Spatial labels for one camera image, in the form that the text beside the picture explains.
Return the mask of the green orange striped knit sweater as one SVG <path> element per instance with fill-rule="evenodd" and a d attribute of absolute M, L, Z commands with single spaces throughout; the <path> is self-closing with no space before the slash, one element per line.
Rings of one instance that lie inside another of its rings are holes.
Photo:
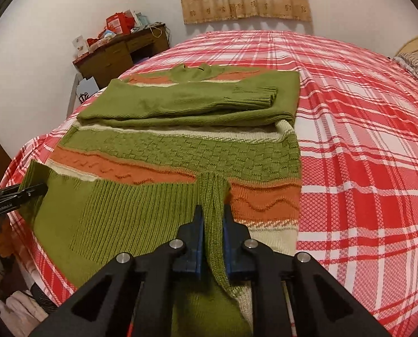
<path fill-rule="evenodd" d="M 252 293 L 229 281 L 223 208 L 273 250 L 296 249 L 302 187 L 294 131 L 300 75 L 202 64 L 115 79 L 22 181 L 19 211 L 76 287 L 119 252 L 172 239 L 201 206 L 207 281 L 180 283 L 174 336 L 250 336 Z"/>

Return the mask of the white cloth on floor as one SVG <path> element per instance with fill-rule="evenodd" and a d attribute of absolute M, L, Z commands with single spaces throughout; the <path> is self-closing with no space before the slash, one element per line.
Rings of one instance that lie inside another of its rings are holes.
<path fill-rule="evenodd" d="M 0 300 L 0 317 L 13 336 L 29 336 L 47 317 L 30 291 L 15 291 Z"/>

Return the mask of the white paper shopping bag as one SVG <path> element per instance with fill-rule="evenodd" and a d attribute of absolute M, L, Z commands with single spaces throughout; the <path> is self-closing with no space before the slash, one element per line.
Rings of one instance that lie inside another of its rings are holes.
<path fill-rule="evenodd" d="M 76 96 L 80 104 L 83 104 L 87 99 L 99 91 L 94 77 L 83 78 L 77 85 Z"/>

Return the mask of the red plaid bed sheet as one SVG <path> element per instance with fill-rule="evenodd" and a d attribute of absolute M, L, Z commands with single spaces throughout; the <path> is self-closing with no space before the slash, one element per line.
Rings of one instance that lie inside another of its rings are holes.
<path fill-rule="evenodd" d="M 118 79 L 178 65 L 259 67 L 300 75 L 294 131 L 301 194 L 296 249 L 308 252 L 392 336 L 418 327 L 418 80 L 393 60 L 351 44 L 291 32 L 212 32 L 187 40 Z M 78 114 L 31 139 L 1 181 L 22 183 Z M 57 304 L 79 287 L 53 264 L 19 211 L 16 253 Z"/>

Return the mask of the dark wooden desk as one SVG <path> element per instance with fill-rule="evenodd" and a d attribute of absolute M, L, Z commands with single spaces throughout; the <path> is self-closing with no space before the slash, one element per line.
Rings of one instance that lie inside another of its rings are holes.
<path fill-rule="evenodd" d="M 83 78 L 94 78 L 99 88 L 106 87 L 142 59 L 169 49 L 169 29 L 156 23 L 130 34 L 120 35 L 94 52 L 76 59 L 73 65 Z"/>

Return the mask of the white greeting card box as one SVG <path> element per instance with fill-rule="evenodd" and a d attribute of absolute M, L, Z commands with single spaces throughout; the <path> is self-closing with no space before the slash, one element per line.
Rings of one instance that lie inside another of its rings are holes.
<path fill-rule="evenodd" d="M 73 46 L 75 49 L 75 58 L 79 58 L 89 52 L 89 45 L 83 36 L 78 36 L 73 40 Z"/>

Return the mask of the red gift box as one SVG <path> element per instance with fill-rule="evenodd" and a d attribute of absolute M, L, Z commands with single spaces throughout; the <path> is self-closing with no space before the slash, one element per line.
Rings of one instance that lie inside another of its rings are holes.
<path fill-rule="evenodd" d="M 116 35 L 130 34 L 135 27 L 135 20 L 131 15 L 119 12 L 106 19 L 106 28 Z"/>

